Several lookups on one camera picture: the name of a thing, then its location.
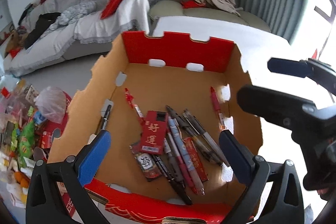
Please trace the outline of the white plastic bag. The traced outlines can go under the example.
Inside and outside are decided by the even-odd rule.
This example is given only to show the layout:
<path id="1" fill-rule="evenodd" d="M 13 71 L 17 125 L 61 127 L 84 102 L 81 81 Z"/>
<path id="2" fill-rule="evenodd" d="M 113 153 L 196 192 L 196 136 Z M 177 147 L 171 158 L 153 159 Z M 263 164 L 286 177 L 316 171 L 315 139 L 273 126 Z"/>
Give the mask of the white plastic bag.
<path id="1" fill-rule="evenodd" d="M 60 88 L 48 86 L 39 93 L 35 105 L 49 121 L 61 123 L 67 108 L 66 95 Z"/>

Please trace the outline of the white foam table mat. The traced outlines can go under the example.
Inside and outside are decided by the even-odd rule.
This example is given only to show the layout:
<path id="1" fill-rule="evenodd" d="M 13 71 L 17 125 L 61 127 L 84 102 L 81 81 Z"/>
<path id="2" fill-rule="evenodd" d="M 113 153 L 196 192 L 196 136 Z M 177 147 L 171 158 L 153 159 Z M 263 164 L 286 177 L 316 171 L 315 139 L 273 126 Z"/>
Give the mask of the white foam table mat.
<path id="1" fill-rule="evenodd" d="M 294 56 L 287 40 L 250 26 L 221 20 L 188 16 L 165 16 L 157 21 L 153 36 L 165 32 L 190 34 L 194 40 L 207 41 L 210 37 L 233 41 L 242 55 L 260 55 L 280 58 Z"/>

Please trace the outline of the light blue pen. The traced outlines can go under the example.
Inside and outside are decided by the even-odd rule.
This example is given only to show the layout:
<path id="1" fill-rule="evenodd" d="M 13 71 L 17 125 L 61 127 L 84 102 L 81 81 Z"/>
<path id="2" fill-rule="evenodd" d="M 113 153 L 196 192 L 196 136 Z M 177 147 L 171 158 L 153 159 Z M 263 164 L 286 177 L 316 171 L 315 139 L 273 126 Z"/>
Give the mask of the light blue pen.
<path id="1" fill-rule="evenodd" d="M 187 152 L 185 142 L 182 140 L 180 130 L 178 128 L 177 121 L 168 116 L 168 125 L 171 132 L 170 139 L 174 143 L 174 148 L 177 150 L 177 154 L 182 159 L 185 165 L 185 169 L 187 170 L 190 180 L 192 181 L 190 188 L 194 189 L 196 194 L 204 196 L 205 189 L 203 183 L 197 173 L 189 153 Z"/>

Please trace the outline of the grey sofa with throw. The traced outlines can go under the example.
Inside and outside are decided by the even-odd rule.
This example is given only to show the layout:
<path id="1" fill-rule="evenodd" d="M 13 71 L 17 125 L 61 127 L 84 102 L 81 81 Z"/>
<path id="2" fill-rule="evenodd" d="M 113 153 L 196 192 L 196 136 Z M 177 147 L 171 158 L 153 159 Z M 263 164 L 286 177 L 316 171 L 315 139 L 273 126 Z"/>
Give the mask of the grey sofa with throw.
<path id="1" fill-rule="evenodd" d="M 149 32 L 152 0 L 122 0 L 116 12 L 100 19 L 109 0 L 46 0 L 22 19 L 26 34 L 35 34 L 54 17 L 34 43 L 15 56 L 1 51 L 1 69 L 20 77 L 38 69 L 95 53 L 108 52 L 111 42 L 128 30 Z"/>

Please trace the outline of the black grey grip pen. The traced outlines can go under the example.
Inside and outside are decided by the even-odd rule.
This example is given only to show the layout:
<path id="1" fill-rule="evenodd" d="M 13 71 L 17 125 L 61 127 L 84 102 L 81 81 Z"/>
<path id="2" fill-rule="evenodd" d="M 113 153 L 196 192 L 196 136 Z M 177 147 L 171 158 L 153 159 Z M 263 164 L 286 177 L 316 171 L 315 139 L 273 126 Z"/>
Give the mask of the black grey grip pen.
<path id="1" fill-rule="evenodd" d="M 109 104 L 106 107 L 105 111 L 103 112 L 103 116 L 101 117 L 101 119 L 98 123 L 98 127 L 97 127 L 97 130 L 95 132 L 96 135 L 98 135 L 100 133 L 100 131 L 106 130 L 111 110 L 112 110 L 112 105 Z"/>

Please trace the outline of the red clear pen vertical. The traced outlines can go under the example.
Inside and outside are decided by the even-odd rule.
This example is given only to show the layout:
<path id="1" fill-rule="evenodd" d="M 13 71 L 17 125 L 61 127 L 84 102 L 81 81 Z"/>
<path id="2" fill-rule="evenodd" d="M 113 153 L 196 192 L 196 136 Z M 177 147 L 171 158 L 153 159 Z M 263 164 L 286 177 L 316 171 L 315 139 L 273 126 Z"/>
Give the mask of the red clear pen vertical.
<path id="1" fill-rule="evenodd" d="M 210 87 L 210 98 L 211 98 L 211 102 L 214 108 L 214 112 L 216 113 L 217 117 L 218 117 L 218 121 L 219 121 L 219 128 L 221 131 L 226 129 L 225 123 L 224 123 L 224 115 L 221 111 L 221 106 L 220 103 L 218 101 L 217 98 L 217 94 L 215 89 L 211 86 Z"/>

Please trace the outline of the pink red gel pen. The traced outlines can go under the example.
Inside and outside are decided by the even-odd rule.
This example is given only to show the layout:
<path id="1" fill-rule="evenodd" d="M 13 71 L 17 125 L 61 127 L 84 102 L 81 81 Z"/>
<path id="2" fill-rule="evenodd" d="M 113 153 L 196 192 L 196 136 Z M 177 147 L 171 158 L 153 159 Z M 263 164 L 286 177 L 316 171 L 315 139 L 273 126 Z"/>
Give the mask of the pink red gel pen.
<path id="1" fill-rule="evenodd" d="M 182 156 L 177 148 L 177 145 L 174 142 L 172 133 L 167 132 L 165 141 L 164 141 L 164 151 L 169 158 L 169 163 L 173 170 L 174 176 L 177 182 L 185 183 L 194 194 L 197 194 L 195 184 L 187 170 L 187 166 L 182 159 Z"/>

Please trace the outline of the snack pile on floor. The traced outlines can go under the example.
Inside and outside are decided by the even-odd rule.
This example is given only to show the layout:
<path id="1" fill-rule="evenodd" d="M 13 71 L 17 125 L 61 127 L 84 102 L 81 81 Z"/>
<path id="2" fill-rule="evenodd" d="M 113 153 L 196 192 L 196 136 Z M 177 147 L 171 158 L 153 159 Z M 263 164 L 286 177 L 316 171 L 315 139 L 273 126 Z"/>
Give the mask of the snack pile on floor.
<path id="1" fill-rule="evenodd" d="M 1 85 L 1 181 L 11 202 L 24 208 L 36 161 L 46 161 L 53 141 L 61 137 L 68 122 L 68 106 L 61 123 L 42 116 L 35 100 L 40 92 L 25 80 Z"/>

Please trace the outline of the black white marker pen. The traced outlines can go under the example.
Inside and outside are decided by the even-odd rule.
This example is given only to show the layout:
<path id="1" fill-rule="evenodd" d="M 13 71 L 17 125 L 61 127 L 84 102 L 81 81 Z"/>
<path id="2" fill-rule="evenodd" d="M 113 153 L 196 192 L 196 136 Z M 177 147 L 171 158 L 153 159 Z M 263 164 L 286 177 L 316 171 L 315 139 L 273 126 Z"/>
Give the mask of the black white marker pen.
<path id="1" fill-rule="evenodd" d="M 210 147 L 211 152 L 215 155 L 215 159 L 223 162 L 227 167 L 230 167 L 230 164 L 221 148 L 218 146 L 217 142 L 211 137 L 211 135 L 205 130 L 205 128 L 200 124 L 200 122 L 189 112 L 189 110 L 185 109 L 183 111 L 183 116 L 189 122 L 191 127 L 200 135 Z"/>

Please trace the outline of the dark patterned small card box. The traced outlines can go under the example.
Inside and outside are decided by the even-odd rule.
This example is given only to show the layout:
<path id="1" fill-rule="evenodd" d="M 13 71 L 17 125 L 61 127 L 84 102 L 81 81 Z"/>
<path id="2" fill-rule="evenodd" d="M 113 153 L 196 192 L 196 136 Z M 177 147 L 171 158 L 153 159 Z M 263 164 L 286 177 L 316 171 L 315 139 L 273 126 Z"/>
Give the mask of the dark patterned small card box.
<path id="1" fill-rule="evenodd" d="M 156 180 L 162 176 L 162 173 L 152 157 L 148 153 L 141 152 L 139 146 L 140 143 L 138 141 L 131 144 L 129 147 L 146 180 L 148 182 Z"/>

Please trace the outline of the black slim pen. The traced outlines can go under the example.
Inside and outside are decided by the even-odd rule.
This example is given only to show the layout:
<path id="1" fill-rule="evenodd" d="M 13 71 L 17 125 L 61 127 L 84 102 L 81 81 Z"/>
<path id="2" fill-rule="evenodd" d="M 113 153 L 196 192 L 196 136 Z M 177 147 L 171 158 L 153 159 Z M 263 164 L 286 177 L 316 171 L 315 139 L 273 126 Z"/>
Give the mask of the black slim pen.
<path id="1" fill-rule="evenodd" d="M 162 159 L 158 155 L 152 155 L 151 157 L 153 158 L 153 161 L 158 166 L 163 176 L 167 179 L 167 181 L 173 188 L 174 192 L 179 196 L 179 198 L 186 205 L 192 205 L 193 202 L 191 198 L 187 195 L 186 191 L 184 190 L 184 187 L 182 187 L 179 182 L 176 182 L 174 176 L 170 173 L 170 171 L 168 170 Z"/>

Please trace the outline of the black clear gel pen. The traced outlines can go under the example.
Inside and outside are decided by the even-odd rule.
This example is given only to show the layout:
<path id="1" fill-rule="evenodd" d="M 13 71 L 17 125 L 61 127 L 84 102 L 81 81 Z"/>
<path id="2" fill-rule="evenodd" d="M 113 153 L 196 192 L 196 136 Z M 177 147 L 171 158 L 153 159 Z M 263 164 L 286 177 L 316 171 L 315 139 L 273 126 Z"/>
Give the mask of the black clear gel pen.
<path id="1" fill-rule="evenodd" d="M 191 139 L 193 140 L 194 144 L 196 145 L 199 152 L 202 154 L 202 156 L 209 162 L 213 164 L 217 164 L 219 166 L 222 166 L 222 161 L 219 159 L 216 155 L 216 153 L 211 150 L 209 147 L 205 145 L 201 141 L 201 138 L 196 133 L 196 131 L 192 128 L 192 126 L 189 124 L 189 122 L 182 118 L 173 108 L 166 105 L 166 110 L 171 116 L 172 119 L 175 119 L 177 124 L 179 125 L 179 128 L 182 129 Z"/>

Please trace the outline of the red clear pen horizontal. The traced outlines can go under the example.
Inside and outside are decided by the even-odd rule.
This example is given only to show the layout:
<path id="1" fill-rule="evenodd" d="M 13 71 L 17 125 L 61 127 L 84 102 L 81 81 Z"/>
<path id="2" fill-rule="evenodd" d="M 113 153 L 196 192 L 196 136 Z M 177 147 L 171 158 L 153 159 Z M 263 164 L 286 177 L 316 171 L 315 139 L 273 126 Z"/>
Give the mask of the red clear pen horizontal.
<path id="1" fill-rule="evenodd" d="M 134 97 L 132 96 L 132 94 L 130 93 L 128 88 L 125 88 L 125 98 L 126 98 L 127 103 L 129 104 L 129 106 L 136 112 L 137 119 L 138 119 L 140 125 L 143 126 L 145 124 L 145 119 L 143 117 L 143 113 L 142 113 L 141 109 L 139 108 L 139 106 L 135 103 Z"/>

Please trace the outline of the red cardboard fruit box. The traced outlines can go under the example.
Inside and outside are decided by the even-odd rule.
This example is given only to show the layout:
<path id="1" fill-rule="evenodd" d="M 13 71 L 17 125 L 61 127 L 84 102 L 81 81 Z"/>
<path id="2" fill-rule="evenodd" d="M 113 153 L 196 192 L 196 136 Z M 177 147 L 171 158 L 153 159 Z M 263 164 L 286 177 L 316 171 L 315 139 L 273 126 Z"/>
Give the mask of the red cardboard fruit box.
<path id="1" fill-rule="evenodd" d="M 112 102 L 108 117 L 109 137 L 103 140 L 106 156 L 87 189 L 107 200 L 106 209 L 140 223 L 163 223 L 170 217 L 220 223 L 242 194 L 237 180 L 224 182 L 222 167 L 204 161 L 207 174 L 204 194 L 186 185 L 192 205 L 173 205 L 177 196 L 165 178 L 148 181 L 149 157 L 162 155 L 169 138 L 167 108 L 177 113 L 189 110 L 211 139 L 220 135 L 219 118 L 211 97 L 227 87 L 230 98 L 220 109 L 229 118 L 228 129 L 252 153 L 262 145 L 260 120 L 241 110 L 237 91 L 250 83 L 241 66 L 241 53 L 230 40 L 210 38 L 197 42 L 188 34 L 167 32 L 149 38 L 143 32 L 124 32 L 92 68 L 83 91 L 73 97 L 68 122 L 54 140 L 49 162 L 76 155 L 99 129 L 106 100 Z"/>

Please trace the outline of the red rectangular small box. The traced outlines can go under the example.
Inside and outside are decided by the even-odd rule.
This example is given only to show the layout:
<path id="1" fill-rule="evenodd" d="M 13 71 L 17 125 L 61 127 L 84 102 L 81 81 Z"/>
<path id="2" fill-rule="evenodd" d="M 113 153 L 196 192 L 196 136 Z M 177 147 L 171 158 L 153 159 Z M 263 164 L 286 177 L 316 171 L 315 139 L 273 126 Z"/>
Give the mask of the red rectangular small box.
<path id="1" fill-rule="evenodd" d="M 164 111 L 148 111 L 142 126 L 140 151 L 162 155 L 167 132 L 168 114 Z"/>

